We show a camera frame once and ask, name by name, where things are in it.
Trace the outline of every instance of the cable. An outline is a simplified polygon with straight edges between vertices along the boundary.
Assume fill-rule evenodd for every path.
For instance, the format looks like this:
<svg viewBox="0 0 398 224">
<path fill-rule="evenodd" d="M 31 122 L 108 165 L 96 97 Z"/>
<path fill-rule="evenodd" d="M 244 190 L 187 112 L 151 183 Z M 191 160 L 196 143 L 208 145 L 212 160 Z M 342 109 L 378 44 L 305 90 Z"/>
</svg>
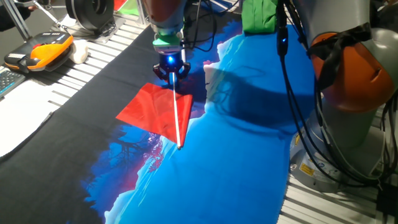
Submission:
<svg viewBox="0 0 398 224">
<path fill-rule="evenodd" d="M 225 10 L 223 10 L 223 11 L 220 11 L 220 12 L 216 12 L 216 13 L 217 13 L 217 14 L 224 14 L 224 13 L 228 12 L 229 10 L 231 10 L 233 7 L 235 7 L 235 5 L 236 5 L 238 2 L 239 2 L 239 0 L 236 0 L 236 2 L 235 2 L 234 4 L 232 4 L 232 6 L 230 6 L 229 8 L 227 8 L 227 9 L 225 9 Z M 205 17 L 205 16 L 209 16 L 209 15 L 211 15 L 212 13 L 214 13 L 214 12 L 212 11 L 211 13 L 204 14 L 204 15 L 200 16 L 199 19 L 201 19 L 201 18 L 203 18 L 203 17 Z"/>
<path fill-rule="evenodd" d="M 277 38 L 277 39 L 278 39 L 278 42 L 277 42 L 277 45 L 278 45 L 278 54 L 280 55 L 280 61 L 281 61 L 281 64 L 282 64 L 282 71 L 283 71 L 283 74 L 284 74 L 284 79 L 285 79 L 285 85 L 286 85 L 286 90 L 287 90 L 287 96 L 288 96 L 288 101 L 289 101 L 290 110 L 291 110 L 291 112 L 292 112 L 292 116 L 293 116 L 293 118 L 294 118 L 295 125 L 296 125 L 297 131 L 298 131 L 298 134 L 299 134 L 299 136 L 300 136 L 300 138 L 301 138 L 301 140 L 302 140 L 302 144 L 303 144 L 303 146 L 304 146 L 304 148 L 305 148 L 305 150 L 306 150 L 308 156 L 310 156 L 310 158 L 311 158 L 312 161 L 316 161 L 316 160 L 313 158 L 312 153 L 311 153 L 310 150 L 308 149 L 307 143 L 305 142 L 305 140 L 304 140 L 304 138 L 303 138 L 303 135 L 302 135 L 302 133 L 301 133 L 300 126 L 299 126 L 299 121 L 298 121 L 298 119 L 297 119 L 297 115 L 295 114 L 292 100 L 293 100 L 294 105 L 295 105 L 295 107 L 296 107 L 297 113 L 298 113 L 298 115 L 300 116 L 301 122 L 303 123 L 303 127 L 304 127 L 306 133 L 308 133 L 308 140 L 310 141 L 310 143 L 312 144 L 312 146 L 315 148 L 315 150 L 316 150 L 319 154 L 321 154 L 321 156 L 322 156 L 322 158 L 324 158 L 324 160 L 328 161 L 330 164 L 332 164 L 332 165 L 335 166 L 337 169 L 339 169 L 339 170 L 341 171 L 341 173 L 346 174 L 349 178 L 351 178 L 351 179 L 353 179 L 353 180 L 355 180 L 355 181 L 357 181 L 357 182 L 359 182 L 359 183 L 362 183 L 362 184 L 361 184 L 361 185 L 354 185 L 354 184 L 349 184 L 349 183 L 345 183 L 345 182 L 342 182 L 342 181 L 340 181 L 340 180 L 337 180 L 337 179 L 333 178 L 332 176 L 330 176 L 329 174 L 327 174 L 321 167 L 319 167 L 319 165 L 317 164 L 317 162 L 314 162 L 315 166 L 317 167 L 317 169 L 318 169 L 322 174 L 324 174 L 324 175 L 327 176 L 329 179 L 334 180 L 335 182 L 337 182 L 337 183 L 339 183 L 339 184 L 346 185 L 346 186 L 349 186 L 349 187 L 368 187 L 368 186 L 374 187 L 374 186 L 376 186 L 376 185 L 379 185 L 379 184 L 380 184 L 380 179 L 377 179 L 377 180 L 369 180 L 369 179 L 367 179 L 367 180 L 361 180 L 361 178 L 358 178 L 358 177 L 356 177 L 355 175 L 353 175 L 353 173 L 352 173 L 350 170 L 345 169 L 344 166 L 339 166 L 338 164 L 336 164 L 336 163 L 334 163 L 334 162 L 331 162 L 326 156 L 323 155 L 323 153 L 317 148 L 317 146 L 315 145 L 315 143 L 312 141 L 312 138 L 311 138 L 310 135 L 309 135 L 307 125 L 306 125 L 306 123 L 305 123 L 305 121 L 304 121 L 304 119 L 303 119 L 303 116 L 302 116 L 302 113 L 301 113 L 301 111 L 300 111 L 300 108 L 299 108 L 299 105 L 298 105 L 298 103 L 297 103 L 297 100 L 295 99 L 295 95 L 294 95 L 293 90 L 292 90 L 292 87 L 291 87 L 291 85 L 290 85 L 289 78 L 288 78 L 288 76 L 287 76 L 287 72 L 286 72 L 286 68 L 285 68 L 285 55 L 286 55 L 286 53 L 287 53 L 287 41 L 286 41 L 286 40 L 287 40 L 287 38 L 288 38 L 288 35 L 287 35 L 287 29 L 286 29 L 286 15 L 285 15 L 285 12 L 284 12 L 283 3 L 282 3 L 282 4 L 279 4 L 279 5 L 278 5 L 278 8 L 279 8 L 279 10 L 277 10 L 277 12 L 278 12 L 279 23 L 280 23 L 280 24 L 279 24 L 279 29 L 278 29 L 278 38 Z M 320 91 L 317 90 L 316 87 L 315 87 L 315 89 L 314 89 L 314 94 L 315 94 L 315 96 L 316 96 L 316 98 L 315 98 L 315 103 L 316 103 L 315 110 L 316 110 L 316 111 L 320 111 L 320 110 L 322 110 L 322 103 L 320 103 L 320 102 L 321 102 L 321 101 L 320 101 Z M 325 130 L 325 128 L 324 128 L 323 125 L 322 125 L 322 121 L 319 119 L 318 122 L 320 123 L 321 128 L 322 128 L 323 130 Z M 333 150 L 331 149 L 331 145 L 330 145 L 330 143 L 329 143 L 329 140 L 327 139 L 327 134 L 326 134 L 326 133 L 323 135 L 323 138 L 324 138 L 324 142 L 326 142 L 326 148 L 328 148 L 328 151 L 329 151 L 331 157 L 333 157 L 333 160 L 336 162 L 337 160 L 336 160 L 335 156 L 334 156 L 333 153 L 332 153 Z M 397 159 L 398 159 L 398 156 L 397 156 L 398 150 L 397 150 L 396 141 L 394 141 L 394 149 L 395 149 L 395 150 L 394 150 L 394 155 L 395 155 L 395 156 L 394 156 L 394 162 L 393 162 L 393 165 L 392 165 L 392 168 L 393 168 L 393 169 L 391 169 L 391 168 L 389 168 L 389 167 L 387 167 L 387 166 L 384 166 L 384 168 L 383 168 L 383 173 L 382 173 L 382 175 L 380 176 L 380 178 L 382 178 L 382 179 L 386 179 L 387 177 L 389 177 L 389 175 L 391 174 L 391 172 L 393 172 L 393 171 L 395 170 L 394 167 L 396 167 L 397 161 L 398 161 L 398 160 L 397 160 Z"/>
<path fill-rule="evenodd" d="M 188 45 L 188 48 L 191 49 L 191 50 L 193 50 L 193 49 L 198 49 L 198 50 L 201 50 L 201 51 L 204 51 L 204 52 L 209 52 L 209 51 L 211 51 L 211 49 L 212 49 L 213 46 L 214 46 L 214 39 L 215 39 L 215 36 L 216 36 L 216 33 L 217 33 L 217 22 L 216 22 L 216 17 L 215 17 L 215 15 L 214 15 L 214 13 L 211 13 L 211 15 L 212 15 L 212 20 L 213 20 L 213 33 L 212 33 L 212 35 L 211 35 L 209 38 L 205 39 L 205 40 L 197 40 L 197 37 L 198 37 L 198 29 L 199 29 L 198 23 L 199 23 L 199 18 L 200 18 L 200 17 L 199 17 L 199 13 L 200 13 L 201 2 L 202 2 L 202 0 L 199 0 L 198 10 L 197 10 L 197 16 L 196 16 L 196 19 L 194 20 L 194 21 L 196 21 L 196 25 L 195 25 L 195 37 L 194 37 L 194 40 L 191 41 L 191 42 L 189 42 L 189 41 L 183 41 L 182 44 L 183 44 L 183 45 L 186 45 L 186 44 L 187 44 L 187 45 Z M 209 1 L 209 0 L 204 0 L 204 3 L 205 3 L 205 4 L 210 8 L 210 10 L 213 12 L 213 7 L 211 6 L 210 1 Z M 210 40 L 210 39 L 211 39 L 211 45 L 210 45 L 209 49 L 205 50 L 205 49 L 202 49 L 202 48 L 196 46 L 196 43 L 198 43 L 198 42 L 206 42 L 207 40 Z"/>
</svg>

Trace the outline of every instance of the slotted metal surface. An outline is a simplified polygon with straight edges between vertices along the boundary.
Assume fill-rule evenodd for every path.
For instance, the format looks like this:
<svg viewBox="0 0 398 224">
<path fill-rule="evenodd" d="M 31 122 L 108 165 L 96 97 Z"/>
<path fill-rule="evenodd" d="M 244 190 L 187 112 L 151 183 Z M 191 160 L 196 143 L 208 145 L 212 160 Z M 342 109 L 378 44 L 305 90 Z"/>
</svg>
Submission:
<svg viewBox="0 0 398 224">
<path fill-rule="evenodd" d="M 53 86 L 49 96 L 53 110 L 62 106 L 146 28 L 137 16 L 115 16 L 126 22 L 108 43 L 88 42 L 89 56 L 85 63 L 75 65 L 67 62 L 54 72 L 38 73 L 40 81 Z M 397 177 L 391 181 L 396 185 Z M 278 223 L 393 223 L 394 217 L 385 217 L 376 211 L 376 199 L 376 189 L 349 189 L 337 194 L 323 194 L 307 188 L 290 175 Z"/>
</svg>

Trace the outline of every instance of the black cable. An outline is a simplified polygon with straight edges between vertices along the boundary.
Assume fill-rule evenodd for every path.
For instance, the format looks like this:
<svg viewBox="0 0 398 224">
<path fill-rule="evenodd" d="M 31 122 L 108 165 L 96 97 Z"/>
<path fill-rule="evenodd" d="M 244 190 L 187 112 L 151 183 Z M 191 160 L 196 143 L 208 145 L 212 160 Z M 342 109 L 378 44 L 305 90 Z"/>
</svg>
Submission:
<svg viewBox="0 0 398 224">
<path fill-rule="evenodd" d="M 201 6 L 201 0 L 199 0 L 199 4 L 198 4 L 197 19 L 196 19 L 196 24 L 195 24 L 195 37 L 193 38 L 193 47 L 192 48 L 195 47 L 195 44 L 196 44 L 197 38 L 198 38 L 200 6 Z"/>
<path fill-rule="evenodd" d="M 204 3 L 205 3 L 205 4 L 210 8 L 210 10 L 213 12 L 213 7 L 211 6 L 210 1 L 209 1 L 209 0 L 204 0 Z M 199 28 L 199 26 L 198 26 L 199 21 L 198 21 L 198 20 L 199 20 L 200 6 L 201 6 L 201 0 L 199 1 L 199 5 L 198 5 L 197 18 L 196 18 L 196 20 L 194 20 L 194 21 L 196 21 L 196 26 L 195 26 L 195 37 L 194 37 L 194 40 L 191 41 L 191 42 L 189 42 L 189 41 L 183 41 L 183 42 L 182 42 L 182 45 L 188 44 L 188 48 L 189 48 L 189 49 L 198 49 L 198 50 L 201 50 L 201 51 L 204 51 L 204 52 L 209 52 L 209 51 L 211 51 L 211 49 L 212 49 L 213 46 L 214 46 L 214 39 L 215 39 L 215 36 L 216 36 L 216 33 L 217 33 L 217 21 L 216 21 L 215 14 L 214 14 L 214 13 L 211 13 L 211 15 L 212 15 L 212 20 L 213 20 L 213 33 L 212 33 L 212 35 L 211 35 L 209 38 L 205 39 L 205 40 L 197 40 L 198 28 Z M 211 39 L 211 45 L 210 45 L 209 49 L 205 50 L 205 49 L 202 49 L 202 48 L 196 46 L 196 43 L 198 43 L 198 42 L 206 42 L 207 40 L 210 40 L 210 39 Z"/>
<path fill-rule="evenodd" d="M 207 4 L 207 5 L 209 6 L 210 10 L 213 10 L 211 4 L 208 4 L 207 2 L 205 2 L 205 4 Z M 196 47 L 196 46 L 195 46 L 196 49 L 201 50 L 201 51 L 203 51 L 203 52 L 209 52 L 209 51 L 211 51 L 211 49 L 213 48 L 213 45 L 214 45 L 214 39 L 215 39 L 216 33 L 217 33 L 217 21 L 216 21 L 216 16 L 214 15 L 214 13 L 213 13 L 213 15 L 212 15 L 212 18 L 213 18 L 213 33 L 212 33 L 212 35 L 211 35 L 212 38 L 211 38 L 211 44 L 210 44 L 209 49 L 203 50 L 203 49 L 201 49 L 200 47 Z"/>
<path fill-rule="evenodd" d="M 318 151 L 318 153 L 321 154 L 321 156 L 322 156 L 326 161 L 328 161 L 330 164 L 333 165 L 334 163 L 331 162 L 326 156 L 323 155 L 323 153 L 317 148 L 317 146 L 315 145 L 315 143 L 312 141 L 312 138 L 309 136 L 309 132 L 308 132 L 308 129 L 307 129 L 307 125 L 305 124 L 305 121 L 304 121 L 304 119 L 303 119 L 303 116 L 302 116 L 302 113 L 301 113 L 301 111 L 300 111 L 299 105 L 298 105 L 297 100 L 295 99 L 294 93 L 293 93 L 293 91 L 292 91 L 292 87 L 291 87 L 291 85 L 290 85 L 289 78 L 288 78 L 288 76 L 287 76 L 287 72 L 286 72 L 286 68 L 285 68 L 285 54 L 287 53 L 287 41 L 286 41 L 286 40 L 287 40 L 287 37 L 288 37 L 288 35 L 287 35 L 287 29 L 286 29 L 286 27 L 285 27 L 286 15 L 285 15 L 284 9 L 283 9 L 283 12 L 282 12 L 280 9 L 278 10 L 278 12 L 279 12 L 279 23 L 280 23 L 279 30 L 278 30 L 278 54 L 280 55 L 280 61 L 281 61 L 281 64 L 282 64 L 282 71 L 283 71 L 283 73 L 284 73 L 285 85 L 286 85 L 287 95 L 288 95 L 288 100 L 289 100 L 289 106 L 290 106 L 290 110 L 291 110 L 291 112 L 292 112 L 292 116 L 294 117 L 294 121 L 295 121 L 295 125 L 296 125 L 296 128 L 297 128 L 298 134 L 300 135 L 300 138 L 301 138 L 301 140 L 302 140 L 302 144 L 303 144 L 303 146 L 304 146 L 304 148 L 305 148 L 305 150 L 306 150 L 308 156 L 310 156 L 310 158 L 312 159 L 312 161 L 316 161 L 316 160 L 313 158 L 312 153 L 309 151 L 309 149 L 308 149 L 308 147 L 307 147 L 307 143 L 305 142 L 305 140 L 304 140 L 304 138 L 303 138 L 303 136 L 302 136 L 302 133 L 301 133 L 301 130 L 300 130 L 300 126 L 299 126 L 299 122 L 298 122 L 298 120 L 297 120 L 297 116 L 296 116 L 295 111 L 294 111 L 294 107 L 293 107 L 292 100 L 294 101 L 294 105 L 296 106 L 296 110 L 297 110 L 297 112 L 298 112 L 298 115 L 300 116 L 301 122 L 303 123 L 304 129 L 305 129 L 306 133 L 308 133 L 308 139 L 310 140 L 312 146 Z M 315 94 L 315 96 L 316 96 L 316 98 L 317 98 L 317 99 L 315 100 L 315 102 L 316 102 L 317 104 L 319 104 L 319 102 L 320 102 L 320 91 L 317 91 L 317 89 L 315 89 L 314 91 L 315 91 L 314 94 Z M 329 148 L 328 148 L 329 152 L 330 152 L 330 151 L 333 151 L 333 150 L 331 150 L 331 148 L 330 148 L 331 146 L 330 146 L 330 145 L 326 144 L 326 146 L 329 146 Z M 318 165 L 316 162 L 314 162 L 314 164 L 315 164 L 315 166 L 317 167 L 317 169 L 318 169 L 321 173 L 323 173 L 324 175 L 326 175 L 326 176 L 327 176 L 328 178 L 330 178 L 331 180 L 334 180 L 335 182 L 337 182 L 337 183 L 339 183 L 339 184 L 342 184 L 342 185 L 346 185 L 346 186 L 349 186 L 349 187 L 370 187 L 370 186 L 374 187 L 374 186 L 376 186 L 376 185 L 379 184 L 379 180 L 380 180 L 380 179 L 378 179 L 378 180 L 367 180 L 367 181 L 359 180 L 359 179 L 356 178 L 348 169 L 344 169 L 344 168 L 341 168 L 341 167 L 339 167 L 339 166 L 335 166 L 336 168 L 340 168 L 341 173 L 346 174 L 346 175 L 347 175 L 348 177 L 350 177 L 351 179 L 353 179 L 353 180 L 355 180 L 355 181 L 357 181 L 357 182 L 359 182 L 359 183 L 363 183 L 363 184 L 362 184 L 362 185 L 354 185 L 354 184 L 345 183 L 345 182 L 336 180 L 336 179 L 333 178 L 332 176 L 328 175 L 325 171 L 323 171 L 323 169 L 321 169 L 321 168 L 319 167 L 319 165 Z M 385 179 L 386 177 L 388 177 L 388 174 L 389 174 L 389 173 L 386 173 L 386 170 L 387 170 L 387 169 L 386 169 L 386 167 L 384 166 L 383 175 L 381 176 L 381 178 L 383 178 L 383 179 Z"/>
<path fill-rule="evenodd" d="M 225 9 L 225 10 L 223 10 L 223 11 L 220 11 L 220 12 L 214 12 L 214 11 L 212 11 L 211 13 L 207 13 L 207 14 L 204 14 L 204 15 L 200 16 L 199 19 L 201 19 L 201 18 L 203 18 L 203 17 L 206 17 L 206 16 L 209 16 L 209 15 L 211 15 L 212 13 L 224 14 L 224 13 L 228 12 L 229 10 L 231 10 L 238 2 L 239 2 L 239 0 L 236 0 L 236 2 L 235 2 L 234 4 L 232 4 L 232 6 L 230 6 L 229 8 L 227 8 L 227 9 Z"/>
</svg>

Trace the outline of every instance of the white paper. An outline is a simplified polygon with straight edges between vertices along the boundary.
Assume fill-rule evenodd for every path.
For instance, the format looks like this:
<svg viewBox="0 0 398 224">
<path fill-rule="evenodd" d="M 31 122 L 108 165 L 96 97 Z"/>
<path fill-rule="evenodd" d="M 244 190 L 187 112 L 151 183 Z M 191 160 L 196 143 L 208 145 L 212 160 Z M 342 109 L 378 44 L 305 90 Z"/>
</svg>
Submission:
<svg viewBox="0 0 398 224">
<path fill-rule="evenodd" d="M 52 111 L 52 87 L 28 80 L 0 101 L 0 157 L 29 137 Z"/>
</svg>

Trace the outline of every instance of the red cloth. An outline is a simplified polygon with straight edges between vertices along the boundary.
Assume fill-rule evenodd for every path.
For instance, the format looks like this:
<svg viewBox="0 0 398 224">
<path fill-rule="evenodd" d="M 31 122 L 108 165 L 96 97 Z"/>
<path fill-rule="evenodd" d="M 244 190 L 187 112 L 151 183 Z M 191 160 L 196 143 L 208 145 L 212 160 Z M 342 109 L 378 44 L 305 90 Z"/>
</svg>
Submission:
<svg viewBox="0 0 398 224">
<path fill-rule="evenodd" d="M 176 94 L 181 146 L 185 141 L 192 108 L 192 95 Z M 177 143 L 173 91 L 145 84 L 117 119 Z"/>
<path fill-rule="evenodd" d="M 122 8 L 124 3 L 126 3 L 126 1 L 127 0 L 114 0 L 113 10 L 118 11 L 120 8 Z"/>
</svg>

